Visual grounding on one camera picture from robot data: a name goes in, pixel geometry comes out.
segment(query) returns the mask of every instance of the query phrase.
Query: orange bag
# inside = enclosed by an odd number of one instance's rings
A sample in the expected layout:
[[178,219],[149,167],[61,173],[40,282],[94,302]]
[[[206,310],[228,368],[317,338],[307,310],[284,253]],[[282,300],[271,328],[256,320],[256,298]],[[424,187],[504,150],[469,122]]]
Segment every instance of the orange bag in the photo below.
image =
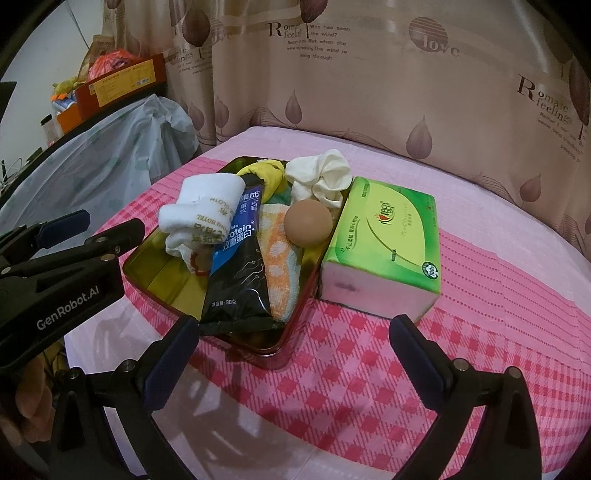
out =
[[101,55],[96,59],[92,67],[90,67],[90,70],[88,71],[87,82],[94,80],[105,73],[109,73],[115,69],[121,68],[138,59],[139,57],[136,57],[122,48],[111,51],[105,55]]

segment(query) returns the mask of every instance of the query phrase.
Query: beige curtain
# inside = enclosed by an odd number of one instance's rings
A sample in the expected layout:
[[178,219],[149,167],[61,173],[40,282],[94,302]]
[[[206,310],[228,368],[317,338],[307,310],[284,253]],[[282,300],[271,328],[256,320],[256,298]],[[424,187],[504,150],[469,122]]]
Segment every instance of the beige curtain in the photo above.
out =
[[591,258],[589,81],[525,0],[105,0],[205,148],[321,132],[473,181]]

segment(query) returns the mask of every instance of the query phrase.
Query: egg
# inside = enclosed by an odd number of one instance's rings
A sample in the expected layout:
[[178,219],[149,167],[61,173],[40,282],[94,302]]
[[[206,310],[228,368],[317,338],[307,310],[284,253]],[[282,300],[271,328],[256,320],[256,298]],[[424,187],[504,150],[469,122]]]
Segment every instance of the egg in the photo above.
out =
[[326,240],[333,227],[332,215],[318,200],[295,202],[283,220],[285,236],[294,245],[314,247]]

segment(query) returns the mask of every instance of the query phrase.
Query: black snack wrapper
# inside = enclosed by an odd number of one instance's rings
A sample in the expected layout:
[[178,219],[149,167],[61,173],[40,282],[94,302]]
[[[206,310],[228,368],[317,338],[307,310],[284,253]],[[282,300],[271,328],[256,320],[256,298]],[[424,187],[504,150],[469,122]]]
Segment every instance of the black snack wrapper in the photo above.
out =
[[276,327],[269,303],[265,264],[256,238],[263,181],[254,174],[242,178],[246,189],[230,233],[213,252],[200,322],[203,336]]

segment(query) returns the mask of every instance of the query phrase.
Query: tissue package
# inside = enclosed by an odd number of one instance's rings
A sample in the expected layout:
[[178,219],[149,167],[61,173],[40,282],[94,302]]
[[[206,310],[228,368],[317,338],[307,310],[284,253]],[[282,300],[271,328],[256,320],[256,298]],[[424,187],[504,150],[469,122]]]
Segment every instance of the tissue package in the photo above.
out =
[[355,178],[324,256],[320,297],[416,322],[441,293],[440,272],[435,199]]

